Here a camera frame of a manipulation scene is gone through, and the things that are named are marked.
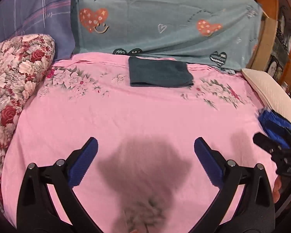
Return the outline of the person's right hand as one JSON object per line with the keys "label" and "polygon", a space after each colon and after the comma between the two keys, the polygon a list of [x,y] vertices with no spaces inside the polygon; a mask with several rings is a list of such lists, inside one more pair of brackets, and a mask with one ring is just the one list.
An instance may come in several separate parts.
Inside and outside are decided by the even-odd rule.
{"label": "person's right hand", "polygon": [[278,200],[280,199],[280,189],[282,187],[282,182],[281,182],[281,176],[277,176],[275,182],[274,182],[274,187],[272,191],[272,197],[274,203],[277,203]]}

